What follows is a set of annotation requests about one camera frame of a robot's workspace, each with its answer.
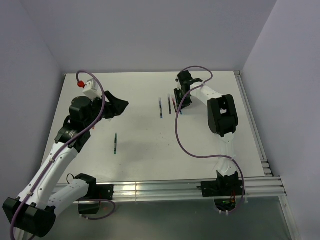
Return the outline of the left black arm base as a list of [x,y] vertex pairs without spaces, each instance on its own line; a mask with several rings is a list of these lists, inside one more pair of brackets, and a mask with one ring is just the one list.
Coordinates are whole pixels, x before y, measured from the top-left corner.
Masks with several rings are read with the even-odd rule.
[[97,215],[99,212],[106,212],[107,216],[112,215],[116,210],[113,194],[113,184],[98,184],[93,194],[79,199],[78,213],[89,218],[91,218],[90,215]]

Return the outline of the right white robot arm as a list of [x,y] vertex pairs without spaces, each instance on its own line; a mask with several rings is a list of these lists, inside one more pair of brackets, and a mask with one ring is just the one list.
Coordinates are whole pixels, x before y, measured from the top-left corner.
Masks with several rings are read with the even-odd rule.
[[[178,87],[174,89],[177,111],[174,131],[181,149],[189,156],[198,159],[218,158],[217,191],[222,195],[229,194],[234,183],[243,174],[234,160],[234,138],[239,118],[234,98],[231,94],[221,94],[206,85],[207,80],[193,78],[188,69],[182,70],[175,80]],[[192,104],[192,97],[201,101],[207,108],[207,122],[210,131],[217,137],[220,144],[220,153],[210,156],[197,156],[189,153],[181,144],[178,135],[178,117],[181,110]]]

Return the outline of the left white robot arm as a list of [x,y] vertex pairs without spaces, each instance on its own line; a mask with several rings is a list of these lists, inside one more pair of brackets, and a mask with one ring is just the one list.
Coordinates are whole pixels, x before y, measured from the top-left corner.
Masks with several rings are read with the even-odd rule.
[[15,198],[7,198],[3,210],[10,222],[10,238],[15,229],[43,238],[66,208],[75,201],[98,195],[96,178],[84,173],[62,190],[53,193],[59,179],[90,139],[90,130],[101,120],[120,116],[129,102],[105,91],[91,100],[79,96],[72,100],[69,115],[54,139],[51,151],[27,187]]

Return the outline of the purple pen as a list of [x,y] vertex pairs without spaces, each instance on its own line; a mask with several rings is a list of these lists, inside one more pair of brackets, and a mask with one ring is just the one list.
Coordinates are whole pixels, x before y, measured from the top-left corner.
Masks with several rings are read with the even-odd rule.
[[169,114],[171,115],[172,108],[171,108],[171,96],[170,95],[167,96],[167,101],[168,101],[168,111],[169,111]]

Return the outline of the red pen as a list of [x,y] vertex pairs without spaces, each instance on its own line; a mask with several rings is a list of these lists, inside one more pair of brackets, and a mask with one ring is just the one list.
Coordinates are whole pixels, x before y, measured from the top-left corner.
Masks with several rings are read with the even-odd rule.
[[177,113],[178,110],[177,110],[176,101],[175,101],[175,99],[173,97],[171,97],[171,100],[172,100],[172,103],[173,103],[174,111],[175,111],[175,113]]

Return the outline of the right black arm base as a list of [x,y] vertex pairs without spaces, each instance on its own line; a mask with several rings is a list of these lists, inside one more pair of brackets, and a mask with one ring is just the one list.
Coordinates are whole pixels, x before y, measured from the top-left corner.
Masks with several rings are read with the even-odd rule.
[[214,204],[219,213],[230,214],[237,207],[236,197],[242,201],[245,196],[244,181],[238,172],[222,176],[217,173],[216,180],[201,181],[197,186],[204,198],[214,197]]

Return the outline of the dark blue pen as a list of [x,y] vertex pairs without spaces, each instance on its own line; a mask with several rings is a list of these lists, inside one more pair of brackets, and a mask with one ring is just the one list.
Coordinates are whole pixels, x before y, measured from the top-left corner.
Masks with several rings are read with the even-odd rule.
[[160,118],[163,119],[163,107],[162,107],[162,99],[161,98],[158,99],[158,103],[159,103]]

